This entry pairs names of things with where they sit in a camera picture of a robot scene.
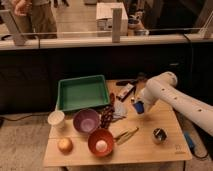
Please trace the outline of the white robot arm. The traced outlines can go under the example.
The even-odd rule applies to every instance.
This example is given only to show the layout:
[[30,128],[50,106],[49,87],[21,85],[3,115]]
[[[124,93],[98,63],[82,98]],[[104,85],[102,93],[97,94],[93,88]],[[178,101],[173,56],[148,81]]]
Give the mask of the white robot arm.
[[173,72],[161,73],[147,80],[136,100],[143,103],[145,113],[162,100],[213,136],[213,106],[180,92],[177,83]]

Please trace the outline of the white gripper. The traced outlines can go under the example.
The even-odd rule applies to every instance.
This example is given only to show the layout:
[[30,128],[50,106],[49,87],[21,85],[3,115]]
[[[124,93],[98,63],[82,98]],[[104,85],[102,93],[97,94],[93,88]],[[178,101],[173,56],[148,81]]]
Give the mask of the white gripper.
[[147,88],[141,89],[137,95],[136,99],[143,103],[144,112],[147,113],[156,103],[156,98],[151,94]]

